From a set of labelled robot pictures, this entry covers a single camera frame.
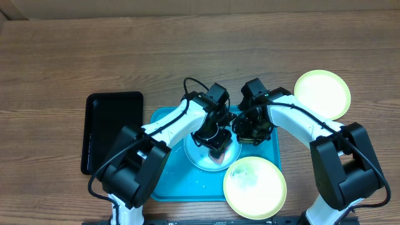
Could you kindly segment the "orange and green sponge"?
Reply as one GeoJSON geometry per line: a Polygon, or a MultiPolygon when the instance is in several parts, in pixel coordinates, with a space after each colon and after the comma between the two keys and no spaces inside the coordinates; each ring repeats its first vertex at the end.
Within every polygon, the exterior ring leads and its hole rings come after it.
{"type": "Polygon", "coordinates": [[[215,164],[222,164],[225,158],[225,154],[226,152],[229,151],[228,147],[225,147],[223,149],[212,149],[209,151],[209,157],[211,159],[212,162],[214,162],[215,164]]]}

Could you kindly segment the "light blue plate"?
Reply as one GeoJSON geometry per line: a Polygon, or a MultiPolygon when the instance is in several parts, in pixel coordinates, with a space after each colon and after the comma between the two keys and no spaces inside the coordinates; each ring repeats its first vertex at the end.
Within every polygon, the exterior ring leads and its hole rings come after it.
{"type": "Polygon", "coordinates": [[[242,145],[238,143],[236,135],[232,132],[232,129],[227,127],[227,130],[232,134],[231,143],[225,151],[225,155],[221,164],[216,164],[209,157],[209,149],[207,147],[197,147],[190,135],[184,138],[184,150],[188,159],[196,167],[205,171],[216,172],[227,169],[239,158],[242,148],[242,145]]]}

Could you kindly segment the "yellow plate with scribble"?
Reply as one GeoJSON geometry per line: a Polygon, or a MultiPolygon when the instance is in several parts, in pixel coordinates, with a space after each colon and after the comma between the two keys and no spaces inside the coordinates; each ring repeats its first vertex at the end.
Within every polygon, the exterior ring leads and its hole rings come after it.
{"type": "Polygon", "coordinates": [[[344,116],[351,105],[348,85],[337,74],[326,70],[304,73],[295,83],[296,99],[325,118],[344,116]]]}

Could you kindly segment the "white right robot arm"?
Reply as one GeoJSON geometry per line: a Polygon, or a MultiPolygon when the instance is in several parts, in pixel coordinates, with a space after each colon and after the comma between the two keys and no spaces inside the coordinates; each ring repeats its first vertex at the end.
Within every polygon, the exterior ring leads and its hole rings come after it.
{"type": "Polygon", "coordinates": [[[368,207],[389,202],[389,184],[362,125],[345,126],[320,116],[283,87],[267,90],[258,78],[248,81],[241,93],[240,114],[232,124],[240,143],[257,146],[280,127],[311,152],[319,196],[303,212],[300,224],[341,224],[351,211],[365,207],[362,200],[381,188],[386,189],[385,200],[368,207]]]}

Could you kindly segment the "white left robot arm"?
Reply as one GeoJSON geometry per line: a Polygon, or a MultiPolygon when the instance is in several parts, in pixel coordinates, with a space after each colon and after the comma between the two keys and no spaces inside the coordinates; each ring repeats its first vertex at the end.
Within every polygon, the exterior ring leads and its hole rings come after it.
{"type": "Polygon", "coordinates": [[[172,147],[186,136],[208,150],[220,164],[232,143],[226,129],[232,120],[226,88],[215,83],[207,92],[187,92],[181,104],[162,119],[142,127],[124,126],[91,179],[101,182],[112,204],[110,224],[143,224],[143,204],[154,191],[172,147]]]}

